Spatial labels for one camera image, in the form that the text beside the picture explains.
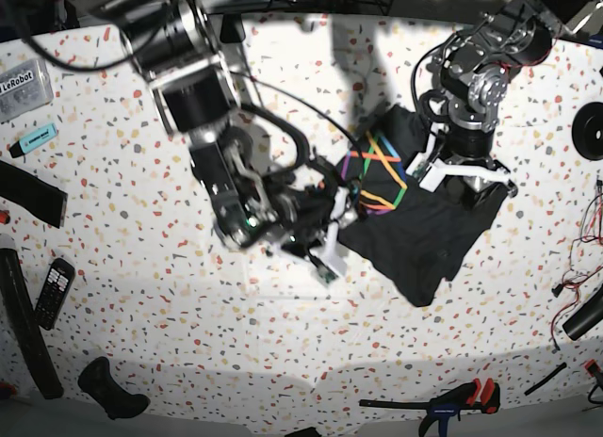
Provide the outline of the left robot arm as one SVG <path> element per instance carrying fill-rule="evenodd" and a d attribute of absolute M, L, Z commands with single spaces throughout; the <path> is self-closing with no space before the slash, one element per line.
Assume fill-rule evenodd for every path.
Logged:
<path fill-rule="evenodd" d="M 546 59 L 561 29 L 541 1 L 512 0 L 426 53 L 435 84 L 412 98 L 429 134 L 408 169 L 421 188 L 434 192 L 456 178 L 473 199 L 496 186 L 516 195 L 510 171 L 491 156 L 499 105 L 522 68 Z"/>

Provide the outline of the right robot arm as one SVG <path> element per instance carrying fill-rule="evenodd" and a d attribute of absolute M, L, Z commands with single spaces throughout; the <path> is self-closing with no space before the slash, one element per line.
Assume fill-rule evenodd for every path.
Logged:
<path fill-rule="evenodd" d="M 221 242 L 243 251 L 266 241 L 311 265 L 324 283 L 345 276 L 337 237 L 357 218 L 359 183 L 343 180 L 292 124 L 241 100 L 201 0 L 73 1 L 120 29 L 165 130 L 188 137 L 192 172 L 209 196 Z M 252 140 L 233 122 L 238 111 L 289 135 L 293 163 L 257 170 Z"/>

